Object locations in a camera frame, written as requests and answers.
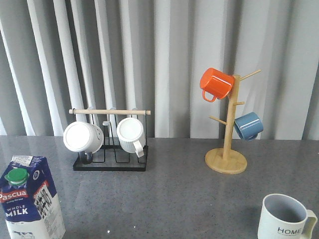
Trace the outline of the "white smiley mug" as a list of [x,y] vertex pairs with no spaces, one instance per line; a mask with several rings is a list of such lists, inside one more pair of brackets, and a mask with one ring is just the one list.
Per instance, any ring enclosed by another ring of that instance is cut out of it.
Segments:
[[83,164],[93,162],[93,154],[103,145],[102,130],[87,122],[76,121],[71,123],[63,133],[64,145],[73,152],[78,152]]

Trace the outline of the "white ribbed mug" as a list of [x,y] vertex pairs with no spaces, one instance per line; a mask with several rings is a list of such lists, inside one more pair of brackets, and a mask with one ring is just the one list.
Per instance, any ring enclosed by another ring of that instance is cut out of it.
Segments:
[[138,158],[144,156],[146,138],[142,123],[135,118],[125,118],[117,126],[117,136],[122,149],[135,153]]

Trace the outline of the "grey pleated curtain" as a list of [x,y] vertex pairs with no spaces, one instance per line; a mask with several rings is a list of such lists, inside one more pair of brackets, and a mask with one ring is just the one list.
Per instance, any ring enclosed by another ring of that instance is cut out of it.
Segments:
[[116,108],[150,110],[149,137],[222,138],[209,67],[259,71],[236,114],[256,112],[262,139],[318,139],[316,0],[3,0],[0,133],[61,136],[70,109]]

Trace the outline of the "orange enamel mug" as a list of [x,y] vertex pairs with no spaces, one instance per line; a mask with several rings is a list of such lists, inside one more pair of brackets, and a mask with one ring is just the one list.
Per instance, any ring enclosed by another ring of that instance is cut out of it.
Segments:
[[201,77],[200,88],[202,97],[207,102],[225,98],[235,82],[233,76],[227,75],[215,68],[208,68]]

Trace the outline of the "blue enamel mug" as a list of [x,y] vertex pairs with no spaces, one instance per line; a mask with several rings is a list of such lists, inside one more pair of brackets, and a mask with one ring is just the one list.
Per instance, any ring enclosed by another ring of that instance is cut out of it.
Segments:
[[240,139],[247,141],[254,140],[264,130],[262,121],[255,112],[236,118],[234,128]]

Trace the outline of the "wooden mug tree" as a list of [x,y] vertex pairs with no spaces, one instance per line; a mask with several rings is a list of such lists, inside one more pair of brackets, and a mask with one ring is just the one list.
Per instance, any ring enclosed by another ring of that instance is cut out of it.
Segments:
[[245,171],[247,167],[247,160],[240,152],[231,149],[235,113],[238,105],[245,104],[238,101],[240,82],[255,74],[258,74],[261,70],[256,70],[246,76],[234,75],[234,85],[232,90],[228,94],[228,111],[227,121],[222,121],[216,117],[210,118],[225,125],[225,137],[222,148],[215,148],[208,151],[205,155],[206,165],[223,174],[239,174]]

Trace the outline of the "white HOME mug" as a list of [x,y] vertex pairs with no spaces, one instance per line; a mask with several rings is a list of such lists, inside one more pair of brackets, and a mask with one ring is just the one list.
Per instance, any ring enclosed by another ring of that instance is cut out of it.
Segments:
[[264,197],[257,236],[259,239],[310,239],[316,214],[297,199],[284,194]]

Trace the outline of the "blue white milk carton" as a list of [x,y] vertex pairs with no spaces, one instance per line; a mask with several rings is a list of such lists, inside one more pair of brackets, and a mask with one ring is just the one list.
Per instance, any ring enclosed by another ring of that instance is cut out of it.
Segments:
[[58,194],[45,156],[15,155],[0,178],[0,203],[12,239],[61,239]]

